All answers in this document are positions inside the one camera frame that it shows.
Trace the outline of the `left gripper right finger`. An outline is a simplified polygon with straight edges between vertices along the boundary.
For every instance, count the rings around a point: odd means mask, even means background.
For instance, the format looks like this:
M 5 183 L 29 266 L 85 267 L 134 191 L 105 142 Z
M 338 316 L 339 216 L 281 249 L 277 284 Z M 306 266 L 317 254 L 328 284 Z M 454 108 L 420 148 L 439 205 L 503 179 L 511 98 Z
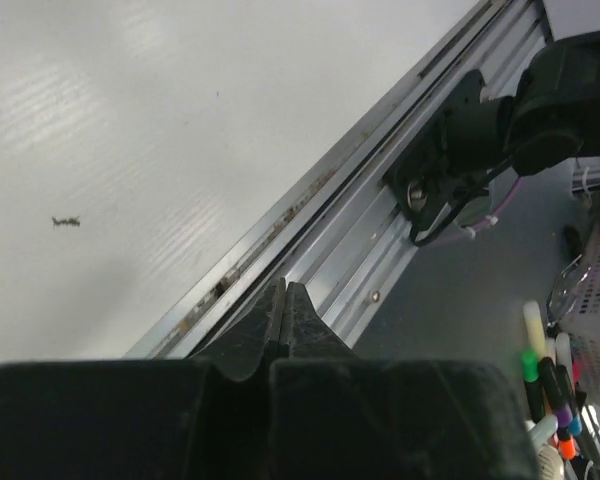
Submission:
M 319 317 L 306 287 L 290 282 L 274 315 L 274 357 L 353 359 L 356 355 Z

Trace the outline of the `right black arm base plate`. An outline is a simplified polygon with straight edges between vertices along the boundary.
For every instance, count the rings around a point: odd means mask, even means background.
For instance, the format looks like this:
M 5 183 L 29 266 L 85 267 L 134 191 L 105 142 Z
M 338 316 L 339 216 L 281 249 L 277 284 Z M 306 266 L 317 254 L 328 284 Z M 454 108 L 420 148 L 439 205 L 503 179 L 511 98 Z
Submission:
M 383 176 L 402 215 L 417 232 L 433 226 L 460 185 L 460 179 L 449 173 L 448 117 L 466 105 L 478 104 L 484 86 L 479 70 L 465 73 Z

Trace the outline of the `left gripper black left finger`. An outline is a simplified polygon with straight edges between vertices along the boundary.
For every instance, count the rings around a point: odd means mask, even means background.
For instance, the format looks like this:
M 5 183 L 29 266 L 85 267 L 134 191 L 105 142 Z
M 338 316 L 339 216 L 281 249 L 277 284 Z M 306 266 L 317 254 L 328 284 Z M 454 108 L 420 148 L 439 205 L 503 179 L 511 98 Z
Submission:
M 264 289 L 240 320 L 193 358 L 211 361 L 231 382 L 255 383 L 256 378 L 266 378 L 278 357 L 285 300 L 286 280 L 280 278 Z

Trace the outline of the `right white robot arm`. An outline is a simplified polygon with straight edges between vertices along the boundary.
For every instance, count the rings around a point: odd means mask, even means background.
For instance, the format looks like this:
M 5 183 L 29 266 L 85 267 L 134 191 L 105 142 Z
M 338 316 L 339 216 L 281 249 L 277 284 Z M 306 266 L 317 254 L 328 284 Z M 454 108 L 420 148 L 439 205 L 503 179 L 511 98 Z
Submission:
M 600 157 L 600 31 L 541 49 L 512 95 L 445 108 L 441 146 L 447 201 L 507 169 L 527 177 L 569 158 Z

